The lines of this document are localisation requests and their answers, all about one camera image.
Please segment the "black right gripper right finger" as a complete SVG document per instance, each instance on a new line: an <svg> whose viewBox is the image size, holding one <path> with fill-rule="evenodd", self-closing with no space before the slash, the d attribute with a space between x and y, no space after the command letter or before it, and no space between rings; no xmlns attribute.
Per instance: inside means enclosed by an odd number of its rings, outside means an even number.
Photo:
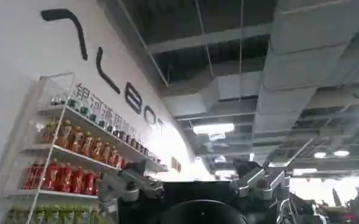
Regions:
<svg viewBox="0 0 359 224"><path fill-rule="evenodd" d="M290 177L282 167L263 167L255 161L233 160L239 176L231 186L240 198L284 201L289 199Z"/></svg>

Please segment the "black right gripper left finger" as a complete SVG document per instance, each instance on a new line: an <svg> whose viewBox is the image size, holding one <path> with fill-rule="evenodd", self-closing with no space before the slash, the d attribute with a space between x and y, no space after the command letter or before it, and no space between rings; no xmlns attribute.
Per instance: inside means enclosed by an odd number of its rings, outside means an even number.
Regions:
<svg viewBox="0 0 359 224"><path fill-rule="evenodd" d="M162 183L144 176L145 170L146 161L140 161L126 164L115 174L102 174L99 178L99 200L109 202L121 199L124 202L135 202L141 193L151 199L162 198Z"/></svg>

